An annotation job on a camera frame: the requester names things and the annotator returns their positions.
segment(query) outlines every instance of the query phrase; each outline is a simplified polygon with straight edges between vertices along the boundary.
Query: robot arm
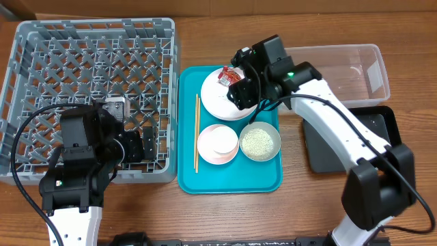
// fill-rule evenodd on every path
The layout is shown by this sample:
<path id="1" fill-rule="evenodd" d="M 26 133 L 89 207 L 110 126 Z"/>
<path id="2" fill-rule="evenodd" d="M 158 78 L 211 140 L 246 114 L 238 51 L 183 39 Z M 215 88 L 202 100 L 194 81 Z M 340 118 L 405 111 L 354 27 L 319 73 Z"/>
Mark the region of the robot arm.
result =
<path id="1" fill-rule="evenodd" d="M 378 227 L 415 203 L 413 194 L 397 176 L 387 172 L 387 166 L 380 159 L 382 155 L 414 187 L 414 158 L 410 149 L 405 145 L 392 148 L 362 125 L 335 97 L 311 64 L 293 64 L 278 36 L 254 44 L 251 49 L 239 50 L 231 62 L 245 73 L 244 79 L 229 86 L 227 97 L 237 108 L 261 104 L 259 99 L 283 102 L 316 129 L 343 163 L 348 173 L 341 199 L 346 216 L 328 235 L 326 246 L 362 246 Z M 331 106 L 323 103 L 326 100 Z M 345 118 L 367 143 L 352 130 Z"/>
<path id="2" fill-rule="evenodd" d="M 40 195 L 42 209 L 65 246 L 97 245 L 103 194 L 116 176 L 117 165 L 144 157 L 139 132 L 124 130 L 128 103 L 125 98 L 108 98 L 105 103 L 61 113 L 64 145 L 52 155 L 40 181 Z M 59 154 L 64 164 L 56 166 Z M 48 233 L 51 245 L 58 245 L 50 227 Z"/>

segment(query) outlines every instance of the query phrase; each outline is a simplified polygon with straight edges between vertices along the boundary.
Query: bowl of rice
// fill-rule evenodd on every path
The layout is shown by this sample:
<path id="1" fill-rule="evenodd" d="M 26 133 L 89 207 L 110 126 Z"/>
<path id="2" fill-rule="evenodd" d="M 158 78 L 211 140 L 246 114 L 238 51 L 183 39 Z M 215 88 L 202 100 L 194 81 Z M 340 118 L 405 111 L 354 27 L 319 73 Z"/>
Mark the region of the bowl of rice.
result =
<path id="1" fill-rule="evenodd" d="M 269 161 L 281 149 L 281 137 L 271 124 L 254 122 L 241 131 L 240 148 L 253 161 Z"/>

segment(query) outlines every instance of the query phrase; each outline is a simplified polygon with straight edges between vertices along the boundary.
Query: rice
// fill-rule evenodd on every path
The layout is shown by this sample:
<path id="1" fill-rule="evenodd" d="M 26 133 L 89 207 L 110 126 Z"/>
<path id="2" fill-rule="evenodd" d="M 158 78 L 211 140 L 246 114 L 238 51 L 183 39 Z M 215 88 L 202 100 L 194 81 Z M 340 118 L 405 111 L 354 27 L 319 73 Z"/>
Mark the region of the rice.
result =
<path id="1" fill-rule="evenodd" d="M 273 140 L 265 130 L 254 128 L 243 137 L 241 148 L 250 159 L 263 161 L 273 151 Z"/>

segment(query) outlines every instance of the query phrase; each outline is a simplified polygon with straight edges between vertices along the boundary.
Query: white plate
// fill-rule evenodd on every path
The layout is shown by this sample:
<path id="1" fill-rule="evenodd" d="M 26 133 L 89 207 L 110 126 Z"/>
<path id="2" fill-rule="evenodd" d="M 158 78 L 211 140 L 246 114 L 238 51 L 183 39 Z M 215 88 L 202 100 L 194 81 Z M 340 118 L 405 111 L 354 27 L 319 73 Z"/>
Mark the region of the white plate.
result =
<path id="1" fill-rule="evenodd" d="M 223 68 L 219 68 L 211 72 L 203 82 L 200 97 L 202 104 L 212 116 L 220 120 L 241 120 L 250 115 L 257 105 L 250 109 L 238 110 L 237 106 L 227 99 L 229 89 L 221 85 L 219 82 L 219 74 Z M 244 73 L 241 69 L 236 68 L 235 71 L 244 78 Z"/>

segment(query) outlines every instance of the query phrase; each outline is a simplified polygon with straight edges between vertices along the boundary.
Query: clear plastic container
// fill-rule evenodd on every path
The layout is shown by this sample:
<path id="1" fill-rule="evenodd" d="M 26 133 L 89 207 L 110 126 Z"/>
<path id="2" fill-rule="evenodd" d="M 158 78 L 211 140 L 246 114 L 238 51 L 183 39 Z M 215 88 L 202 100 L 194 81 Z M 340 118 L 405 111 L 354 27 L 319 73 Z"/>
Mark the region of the clear plastic container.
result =
<path id="1" fill-rule="evenodd" d="M 311 63 L 348 108 L 375 106 L 390 98 L 389 79 L 375 44 L 286 48 L 293 62 Z M 293 111 L 282 104 L 279 114 Z"/>

